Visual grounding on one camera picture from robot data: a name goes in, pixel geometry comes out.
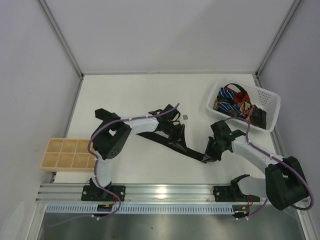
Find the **black tie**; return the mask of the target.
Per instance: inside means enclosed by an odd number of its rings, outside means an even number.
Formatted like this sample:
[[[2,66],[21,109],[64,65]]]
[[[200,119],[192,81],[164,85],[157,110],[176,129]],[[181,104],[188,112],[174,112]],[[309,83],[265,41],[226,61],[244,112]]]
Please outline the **black tie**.
[[[168,137],[159,135],[155,132],[142,132],[142,133],[138,133],[137,135],[140,137],[143,137],[145,139],[148,139],[150,141],[161,144],[161,145],[163,145],[163,146],[165,146],[165,147],[167,147],[177,153],[180,153],[184,156],[187,156],[189,158],[197,160],[201,163],[207,162],[206,160],[203,160],[203,158],[205,156],[203,153],[200,153],[198,151],[195,151],[195,150],[187,147],[187,144],[186,144],[184,137],[182,138],[182,141],[178,141],[176,143],[169,143]]]

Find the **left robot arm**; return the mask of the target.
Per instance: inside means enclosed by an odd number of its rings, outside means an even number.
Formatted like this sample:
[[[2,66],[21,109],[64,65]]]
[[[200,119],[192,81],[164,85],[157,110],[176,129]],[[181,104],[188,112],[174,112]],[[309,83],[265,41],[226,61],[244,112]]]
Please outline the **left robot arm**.
[[[123,118],[103,108],[95,110],[95,117],[102,121],[91,135],[88,151],[95,157],[94,176],[89,185],[96,196],[107,195],[111,190],[114,158],[123,149],[129,136],[139,135],[160,143],[174,151],[185,153],[185,125],[181,124],[177,106],[167,105],[164,109],[146,115]]]

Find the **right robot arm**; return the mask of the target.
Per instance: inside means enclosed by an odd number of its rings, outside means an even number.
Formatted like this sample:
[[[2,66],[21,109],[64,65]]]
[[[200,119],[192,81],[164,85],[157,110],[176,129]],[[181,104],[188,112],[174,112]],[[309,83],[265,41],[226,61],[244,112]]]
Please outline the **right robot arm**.
[[[215,162],[230,151],[243,157],[262,173],[264,178],[240,177],[236,186],[242,194],[254,194],[265,198],[278,210],[293,207],[310,210],[315,198],[309,187],[299,160],[293,156],[273,154],[249,139],[249,133],[232,131],[224,120],[211,126],[213,136],[209,138],[203,162]]]

